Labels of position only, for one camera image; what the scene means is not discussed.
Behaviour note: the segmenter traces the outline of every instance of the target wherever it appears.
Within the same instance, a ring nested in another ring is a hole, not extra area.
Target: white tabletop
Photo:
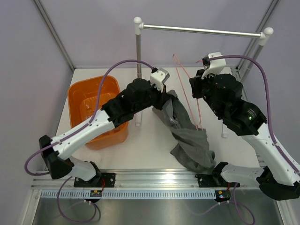
[[[179,99],[188,110],[179,79],[175,68],[165,68],[171,75],[166,82],[167,90],[176,90]],[[199,68],[186,68],[191,76]],[[188,78],[182,69],[180,76],[192,107],[196,121],[199,121],[196,100],[192,98]],[[71,85],[85,79],[103,75],[107,69],[76,69]],[[225,68],[225,73],[230,73],[230,68]],[[149,79],[150,69],[142,69],[143,78]],[[123,90],[129,82],[136,78],[136,68],[117,68],[111,73]],[[199,100],[202,126],[207,130],[210,149],[216,153],[216,162],[226,161],[235,165],[258,167],[256,153],[253,148],[234,132],[229,130],[228,138],[221,137],[222,122],[217,120],[207,104]],[[57,135],[70,129],[68,100],[61,115]],[[125,142],[101,150],[90,150],[86,146],[77,150],[73,156],[83,161],[93,161],[99,169],[183,169],[170,151],[177,142],[169,129],[152,112],[151,108],[145,109],[142,114],[142,124],[135,126],[135,121],[129,122],[129,134]]]

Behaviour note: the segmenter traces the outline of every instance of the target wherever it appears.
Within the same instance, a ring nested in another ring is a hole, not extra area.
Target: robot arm
[[[101,178],[101,172],[97,166],[93,162],[83,162],[71,157],[71,155],[98,135],[133,119],[135,113],[151,106],[161,109],[170,98],[164,85],[168,78],[169,73],[167,71],[161,68],[155,69],[152,71],[150,81],[135,79],[128,84],[125,90],[104,104],[97,111],[92,122],[87,119],[66,133],[52,139],[46,135],[41,137],[39,139],[41,148],[59,142],[59,144],[41,153],[52,179],[69,175],[86,181],[90,186],[96,185]],[[61,142],[63,138],[83,126],[86,127],[82,131]]]
[[[236,135],[246,140],[266,163],[265,168],[248,168],[221,162],[213,174],[216,179],[238,182],[259,188],[275,200],[300,196],[300,176],[287,163],[270,138],[266,117],[254,104],[241,99],[243,85],[230,74],[219,74],[225,60],[208,62],[220,56],[219,52],[203,58],[205,70],[198,70],[190,84],[194,98],[203,98],[214,114]],[[283,153],[296,168],[300,165],[280,145]]]

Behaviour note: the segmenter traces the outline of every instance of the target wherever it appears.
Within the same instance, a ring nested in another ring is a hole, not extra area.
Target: metal rod
[[[258,57],[259,54],[261,53],[262,49],[263,49],[263,46],[262,46],[262,45],[259,45],[258,48],[257,48],[257,50],[256,50],[255,53],[254,53],[254,56],[252,57],[254,60],[257,59],[257,57]],[[251,63],[248,65],[248,67],[247,67],[247,69],[246,69],[244,75],[242,76],[242,78],[241,78],[241,80],[240,80],[241,83],[244,83],[245,79],[247,78],[248,74],[250,73],[250,71],[251,71],[251,69],[252,69],[252,66],[253,66],[253,63],[251,62]]]
[[[150,30],[170,30],[170,31],[180,31],[189,33],[202,33],[202,34],[219,34],[219,35],[229,35],[247,38],[260,38],[260,33],[245,33],[245,32],[233,32],[233,31],[223,31],[223,30],[206,30],[197,28],[185,28],[185,27],[169,27],[169,26],[156,26],[156,25],[143,25],[143,29]]]
[[[40,15],[42,16],[49,32],[51,33],[52,37],[54,38],[55,43],[57,44],[62,57],[65,59],[66,63],[69,65],[70,69],[72,71],[74,71],[76,69],[76,67],[74,66],[74,63],[72,62],[70,56],[68,55],[68,52],[66,51],[64,45],[62,44],[56,30],[54,29],[53,24],[50,21],[50,17],[47,14],[45,7],[43,6],[43,4],[41,3],[40,0],[32,0],[33,3],[36,5],[38,12],[40,13]]]
[[[268,22],[270,21],[271,16],[273,15],[273,13],[275,12],[278,4],[279,4],[280,0],[272,0],[272,2],[270,3],[267,11],[265,12],[265,14],[263,15],[262,20],[260,21],[256,32],[260,32],[263,31],[263,29],[267,26]],[[251,39],[250,43],[247,46],[247,49],[245,50],[244,54],[245,56],[250,57],[250,54],[252,52],[252,50],[255,48],[255,46],[257,45],[257,42],[255,39]],[[245,65],[245,59],[241,59],[239,64],[238,64],[238,71],[242,71],[243,67]]]
[[[142,60],[142,48],[141,48],[141,35],[135,35],[135,42],[136,42],[136,59]],[[141,64],[137,63],[137,78],[142,78],[142,68]]]

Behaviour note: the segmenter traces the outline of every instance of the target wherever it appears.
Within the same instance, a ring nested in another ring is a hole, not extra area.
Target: crumpled fabric
[[[188,170],[211,174],[216,165],[215,152],[210,150],[206,130],[196,129],[174,90],[169,91],[168,94],[172,97],[164,104],[163,109],[152,108],[152,110],[178,141],[170,153]]]

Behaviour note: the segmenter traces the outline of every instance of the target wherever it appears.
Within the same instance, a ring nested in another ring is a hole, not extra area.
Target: white wall panel
[[[18,225],[33,177],[26,159],[53,135],[71,71],[31,0],[0,7],[0,224]],[[31,169],[41,169],[37,157]]]
[[[135,58],[133,19],[145,23],[254,32],[270,0],[42,0],[77,68],[107,67]],[[250,39],[170,31],[142,31],[142,59],[186,65],[207,53],[243,54]]]
[[[274,34],[262,50],[258,62],[264,68],[270,87],[271,115],[277,138],[300,162],[300,1],[283,0],[279,3],[268,26]],[[246,80],[246,91],[253,103],[266,113],[263,79],[253,68]],[[292,201],[299,216],[300,200]]]

